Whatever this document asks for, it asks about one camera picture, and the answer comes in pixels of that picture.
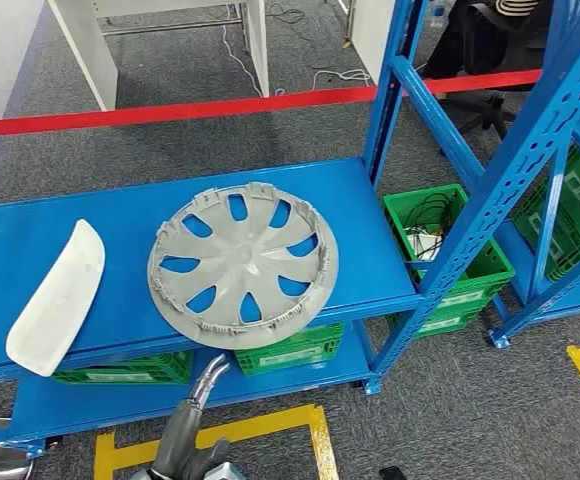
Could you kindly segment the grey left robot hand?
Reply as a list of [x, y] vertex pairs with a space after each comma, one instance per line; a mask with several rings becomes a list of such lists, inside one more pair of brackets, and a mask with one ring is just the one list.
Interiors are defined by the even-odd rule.
[[221, 437], [199, 449], [196, 437], [204, 407], [217, 380], [230, 368], [224, 354], [210, 361], [167, 422], [156, 458], [148, 469], [151, 479], [202, 479], [223, 463], [230, 441]]

